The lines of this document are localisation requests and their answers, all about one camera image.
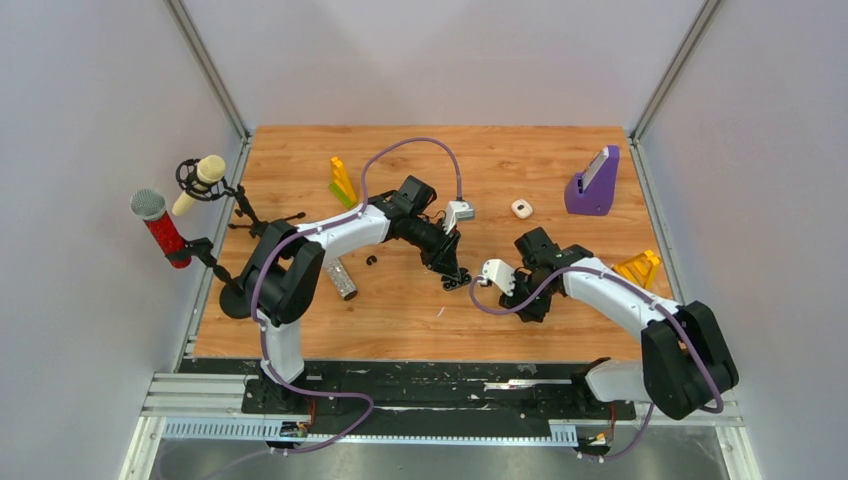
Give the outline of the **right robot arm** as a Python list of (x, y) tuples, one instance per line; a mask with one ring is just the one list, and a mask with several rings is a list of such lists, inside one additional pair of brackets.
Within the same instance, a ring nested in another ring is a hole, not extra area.
[(613, 401), (650, 402), (674, 420), (697, 410), (722, 411), (722, 395), (740, 375), (710, 307), (653, 294), (590, 250), (560, 247), (543, 228), (519, 237), (515, 247), (520, 267), (489, 259), (480, 270), (500, 289), (502, 312), (542, 322), (553, 296), (562, 295), (592, 307), (639, 342), (639, 360), (599, 359), (579, 375), (570, 392), (577, 413), (596, 417)]

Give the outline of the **black earbud charging case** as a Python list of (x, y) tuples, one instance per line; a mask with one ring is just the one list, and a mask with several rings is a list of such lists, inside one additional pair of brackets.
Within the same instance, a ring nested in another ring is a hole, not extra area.
[(471, 282), (472, 277), (466, 270), (462, 270), (460, 275), (456, 278), (443, 276), (441, 280), (444, 291), (454, 291), (468, 285)]

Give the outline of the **white earbud charging case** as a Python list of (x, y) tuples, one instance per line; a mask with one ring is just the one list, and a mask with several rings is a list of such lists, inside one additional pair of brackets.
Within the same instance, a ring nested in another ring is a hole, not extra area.
[(510, 205), (513, 215), (521, 220), (526, 220), (534, 213), (532, 206), (524, 199), (517, 199)]

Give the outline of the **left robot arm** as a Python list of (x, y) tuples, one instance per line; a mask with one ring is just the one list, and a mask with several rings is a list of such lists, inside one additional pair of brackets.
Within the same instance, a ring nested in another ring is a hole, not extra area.
[(474, 218), (471, 203), (457, 198), (444, 217), (431, 221), (425, 211), (436, 199), (433, 187), (414, 176), (397, 190), (369, 198), (355, 209), (315, 223), (273, 222), (237, 281), (248, 313), (260, 328), (261, 369), (272, 382), (268, 400), (283, 413), (298, 411), (306, 386), (300, 351), (300, 320), (309, 309), (324, 269), (339, 257), (366, 246), (403, 240), (420, 251), (421, 262), (452, 290), (470, 281), (459, 265), (458, 223)]

